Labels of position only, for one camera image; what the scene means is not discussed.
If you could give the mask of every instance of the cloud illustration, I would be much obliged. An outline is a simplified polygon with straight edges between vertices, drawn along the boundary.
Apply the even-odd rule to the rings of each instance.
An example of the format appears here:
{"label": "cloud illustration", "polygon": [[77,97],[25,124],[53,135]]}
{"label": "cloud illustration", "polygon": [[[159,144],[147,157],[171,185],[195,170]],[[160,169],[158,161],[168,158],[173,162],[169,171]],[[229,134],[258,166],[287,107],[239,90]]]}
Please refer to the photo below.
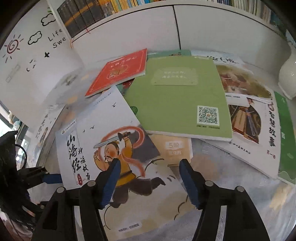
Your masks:
{"label": "cloud illustration", "polygon": [[37,41],[42,37],[42,33],[41,31],[38,31],[37,33],[33,34],[29,41],[28,41],[28,44],[31,45],[33,43],[37,43]]}
{"label": "cloud illustration", "polygon": [[55,21],[54,15],[52,13],[47,14],[41,19],[42,26],[46,26]]}

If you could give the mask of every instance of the sword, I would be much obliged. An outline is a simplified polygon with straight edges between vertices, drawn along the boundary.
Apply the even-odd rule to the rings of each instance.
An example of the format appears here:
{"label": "sword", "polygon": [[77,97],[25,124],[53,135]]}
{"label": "sword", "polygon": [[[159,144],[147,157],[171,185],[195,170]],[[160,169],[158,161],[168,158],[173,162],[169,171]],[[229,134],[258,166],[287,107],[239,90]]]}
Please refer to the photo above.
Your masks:
{"label": "sword", "polygon": [[121,141],[124,137],[127,137],[130,134],[131,134],[130,132],[127,132],[126,135],[122,135],[121,133],[117,133],[117,136],[112,137],[112,138],[108,139],[107,141],[103,141],[101,143],[96,144],[94,146],[94,148],[99,148],[101,146],[105,146],[105,145],[107,145],[108,143],[110,143],[112,141],[117,141],[117,140]]}

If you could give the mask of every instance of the white vase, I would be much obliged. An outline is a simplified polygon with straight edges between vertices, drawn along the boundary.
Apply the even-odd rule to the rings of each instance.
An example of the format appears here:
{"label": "white vase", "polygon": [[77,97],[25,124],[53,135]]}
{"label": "white vase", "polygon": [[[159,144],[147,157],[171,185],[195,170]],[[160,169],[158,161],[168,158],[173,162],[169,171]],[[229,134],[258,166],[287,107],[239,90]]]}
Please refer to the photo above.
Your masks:
{"label": "white vase", "polygon": [[291,56],[279,71],[279,87],[288,99],[296,96],[296,49],[289,42]]}

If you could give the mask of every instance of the qr code sticker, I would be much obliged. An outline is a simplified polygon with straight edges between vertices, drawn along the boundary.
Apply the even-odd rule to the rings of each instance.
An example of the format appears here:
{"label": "qr code sticker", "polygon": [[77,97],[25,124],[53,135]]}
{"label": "qr code sticker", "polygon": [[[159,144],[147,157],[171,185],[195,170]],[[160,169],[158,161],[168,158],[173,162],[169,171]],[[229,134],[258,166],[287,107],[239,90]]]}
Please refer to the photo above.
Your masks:
{"label": "qr code sticker", "polygon": [[209,126],[219,126],[218,108],[198,105],[197,123]]}

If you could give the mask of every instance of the cartoon hand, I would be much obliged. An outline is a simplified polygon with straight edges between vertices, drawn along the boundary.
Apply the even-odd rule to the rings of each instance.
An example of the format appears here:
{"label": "cartoon hand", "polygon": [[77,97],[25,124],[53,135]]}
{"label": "cartoon hand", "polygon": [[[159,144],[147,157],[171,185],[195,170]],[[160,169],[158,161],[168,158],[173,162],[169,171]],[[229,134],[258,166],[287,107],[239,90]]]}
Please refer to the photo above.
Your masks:
{"label": "cartoon hand", "polygon": [[123,136],[124,137],[122,139],[124,139],[124,140],[128,139],[128,133],[127,132],[123,133]]}
{"label": "cartoon hand", "polygon": [[94,159],[98,158],[98,150],[94,152]]}

